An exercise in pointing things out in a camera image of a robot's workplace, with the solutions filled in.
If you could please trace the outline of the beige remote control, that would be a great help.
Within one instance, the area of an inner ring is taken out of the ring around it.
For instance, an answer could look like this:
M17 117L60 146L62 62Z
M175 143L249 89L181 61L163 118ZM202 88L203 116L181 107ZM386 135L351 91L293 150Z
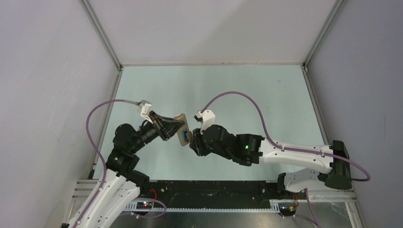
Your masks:
M184 125L182 127L180 127L179 130L177 131L180 145L182 147L189 145L193 141L193 134L188 126L186 115L179 114L179 115L175 116L174 119L184 122Z

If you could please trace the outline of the blue battery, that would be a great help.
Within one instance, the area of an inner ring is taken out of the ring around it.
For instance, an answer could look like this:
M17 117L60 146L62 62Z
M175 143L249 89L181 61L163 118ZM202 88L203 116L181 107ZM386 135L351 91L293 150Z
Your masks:
M183 137L183 140L184 140L185 142L188 142L188 141L189 141L189 138L188 138L188 136L187 136L187 132L186 132L186 131L182 131L182 137Z

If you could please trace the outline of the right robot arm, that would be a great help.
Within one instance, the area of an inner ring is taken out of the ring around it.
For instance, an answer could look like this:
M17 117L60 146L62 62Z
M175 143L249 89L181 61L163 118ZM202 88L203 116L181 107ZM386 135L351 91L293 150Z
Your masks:
M312 147L292 145L271 142L260 135L234 135L216 124L205 130L196 128L192 133L190 148L198 156L214 153L243 166L284 163L302 167L296 172L279 174L276 191L281 198L288 199L310 187L352 189L348 153L342 141Z

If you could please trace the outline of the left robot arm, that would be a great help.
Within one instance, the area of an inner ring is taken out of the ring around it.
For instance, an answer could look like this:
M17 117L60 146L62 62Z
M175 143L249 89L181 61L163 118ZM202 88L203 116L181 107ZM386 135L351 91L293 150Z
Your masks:
M151 111L150 116L138 130L128 123L116 128L102 177L63 228L109 228L132 200L148 196L149 177L135 170L136 153L158 137L167 141L189 130L185 114L169 118Z

